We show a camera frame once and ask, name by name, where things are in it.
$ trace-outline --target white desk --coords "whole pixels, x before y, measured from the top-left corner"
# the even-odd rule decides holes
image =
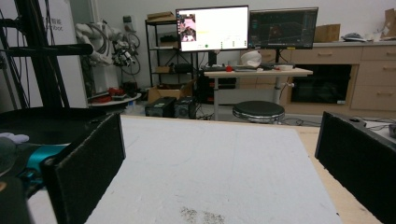
[[[205,72],[206,77],[215,79],[215,88],[214,88],[214,107],[215,107],[215,120],[219,120],[219,78],[222,77],[275,77],[276,84],[274,87],[274,98],[273,102],[279,104],[279,96],[281,77],[306,77],[307,75],[312,75],[313,72],[301,68],[294,68],[290,71],[279,71],[279,70],[270,70],[270,71],[262,71],[262,72]]]
[[[126,159],[87,223],[341,223],[296,130],[128,116],[121,122]],[[29,206],[36,223],[56,223],[46,191]]]

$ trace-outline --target computer monitor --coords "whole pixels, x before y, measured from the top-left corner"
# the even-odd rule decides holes
[[[317,7],[251,10],[250,49],[312,49]]]
[[[248,6],[176,9],[179,49],[247,49],[248,13]]]

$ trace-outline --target round stool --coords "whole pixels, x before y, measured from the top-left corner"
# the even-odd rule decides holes
[[[278,123],[285,117],[285,108],[266,101],[245,101],[233,106],[233,115],[255,123]]]

